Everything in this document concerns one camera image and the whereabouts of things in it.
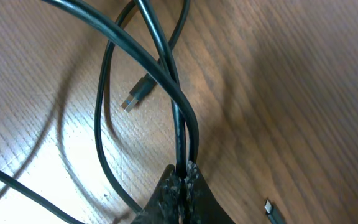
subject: brown wood surface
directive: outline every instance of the brown wood surface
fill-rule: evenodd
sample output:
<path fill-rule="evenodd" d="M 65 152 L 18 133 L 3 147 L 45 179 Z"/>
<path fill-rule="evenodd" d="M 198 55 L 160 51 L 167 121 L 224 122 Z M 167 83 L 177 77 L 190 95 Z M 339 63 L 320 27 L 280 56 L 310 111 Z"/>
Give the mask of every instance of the brown wood surface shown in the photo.
<path fill-rule="evenodd" d="M 90 3 L 115 19 L 126 2 Z M 182 1 L 152 3 L 170 35 Z M 126 31 L 157 57 L 139 13 Z M 83 222 L 129 223 L 94 146 L 106 41 L 43 2 L 0 0 L 0 169 Z M 194 0 L 173 55 L 198 118 L 198 163 L 236 223 L 269 223 L 267 197 L 288 223 L 358 223 L 358 1 Z M 142 75 L 115 51 L 102 135 L 143 206 L 175 150 L 160 87 L 130 113 L 119 106 Z M 0 223 L 62 221 L 11 189 Z"/>

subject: wooden surface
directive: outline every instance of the wooden surface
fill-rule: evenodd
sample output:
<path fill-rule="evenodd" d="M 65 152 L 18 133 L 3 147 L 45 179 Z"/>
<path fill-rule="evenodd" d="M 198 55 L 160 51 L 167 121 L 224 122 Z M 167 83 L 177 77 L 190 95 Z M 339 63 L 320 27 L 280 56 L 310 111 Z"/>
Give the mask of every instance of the wooden surface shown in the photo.
<path fill-rule="evenodd" d="M 181 1 L 152 2 L 170 35 Z M 90 3 L 115 19 L 126 1 Z M 157 57 L 139 13 L 126 31 Z M 106 41 L 40 1 L 0 0 L 0 169 L 83 222 L 129 223 L 94 146 Z M 358 1 L 194 0 L 173 55 L 198 118 L 198 163 L 236 223 L 269 223 L 267 197 L 288 223 L 358 223 Z M 116 50 L 102 134 L 143 206 L 175 150 L 160 87 L 130 113 L 119 106 L 142 75 Z M 0 223 L 62 221 L 8 190 Z"/>

